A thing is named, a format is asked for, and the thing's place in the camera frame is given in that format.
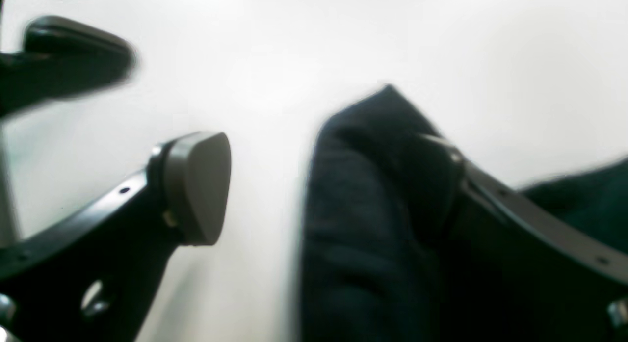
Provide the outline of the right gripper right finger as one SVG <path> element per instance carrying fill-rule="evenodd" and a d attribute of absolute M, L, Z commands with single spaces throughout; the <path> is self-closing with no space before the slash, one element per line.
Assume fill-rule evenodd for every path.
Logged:
<path fill-rule="evenodd" d="M 418 136 L 453 200 L 425 239 L 437 251 L 445 342 L 625 342 L 627 255 L 563 223 L 465 159 Z"/>

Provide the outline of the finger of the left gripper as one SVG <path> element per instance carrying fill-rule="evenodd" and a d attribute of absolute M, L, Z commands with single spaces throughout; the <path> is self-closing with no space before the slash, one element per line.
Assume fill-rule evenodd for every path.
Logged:
<path fill-rule="evenodd" d="M 18 52 L 1 54 L 1 116 L 79 96 L 127 78 L 135 53 L 119 36 L 61 16 L 27 25 Z"/>

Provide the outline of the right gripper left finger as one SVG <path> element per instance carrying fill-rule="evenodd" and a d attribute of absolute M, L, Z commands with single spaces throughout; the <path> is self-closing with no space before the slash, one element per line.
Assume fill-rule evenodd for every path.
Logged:
<path fill-rule="evenodd" d="M 180 246 L 219 239 L 224 132 L 157 145 L 143 170 L 60 223 L 1 250 L 3 342 L 132 342 Z"/>

